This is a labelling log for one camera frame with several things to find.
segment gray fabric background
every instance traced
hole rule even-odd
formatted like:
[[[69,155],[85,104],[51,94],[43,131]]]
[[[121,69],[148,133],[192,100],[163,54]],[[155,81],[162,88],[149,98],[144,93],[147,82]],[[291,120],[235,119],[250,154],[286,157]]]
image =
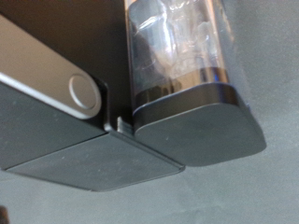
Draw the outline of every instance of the gray fabric background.
[[[11,223],[299,222],[299,1],[224,3],[267,149],[105,193],[0,173]]]

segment clear plastic container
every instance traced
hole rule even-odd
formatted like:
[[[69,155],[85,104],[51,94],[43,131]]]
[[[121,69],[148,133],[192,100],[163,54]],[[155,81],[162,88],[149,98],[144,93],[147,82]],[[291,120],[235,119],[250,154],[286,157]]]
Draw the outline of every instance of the clear plastic container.
[[[197,85],[231,81],[219,37],[225,33],[226,48],[232,46],[221,1],[125,0],[125,4],[135,109]]]

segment black device base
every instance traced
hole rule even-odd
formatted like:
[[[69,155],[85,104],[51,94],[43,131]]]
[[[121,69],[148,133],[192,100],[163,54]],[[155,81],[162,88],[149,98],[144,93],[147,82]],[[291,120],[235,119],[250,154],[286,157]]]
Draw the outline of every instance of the black device base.
[[[206,166],[265,149],[263,132],[236,90],[209,83],[139,107],[135,138],[189,166]]]

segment transparent cylinder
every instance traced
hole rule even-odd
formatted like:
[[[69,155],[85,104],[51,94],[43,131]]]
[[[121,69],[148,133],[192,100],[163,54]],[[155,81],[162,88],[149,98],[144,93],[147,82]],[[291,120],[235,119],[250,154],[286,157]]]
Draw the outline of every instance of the transparent cylinder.
[[[134,108],[229,83],[212,0],[126,0]]]

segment gray surface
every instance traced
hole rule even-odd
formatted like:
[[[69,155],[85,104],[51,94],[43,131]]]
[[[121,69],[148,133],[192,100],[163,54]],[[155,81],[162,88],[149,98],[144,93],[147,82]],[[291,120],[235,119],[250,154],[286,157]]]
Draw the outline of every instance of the gray surface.
[[[0,106],[2,169],[105,133],[2,83]]]
[[[11,223],[298,223],[299,2],[225,2],[267,149],[107,193],[1,173]]]
[[[107,191],[172,175],[184,169],[111,133],[8,169],[9,172]]]
[[[266,148],[263,132],[236,91],[205,84],[141,107],[135,138],[187,166],[247,157]]]

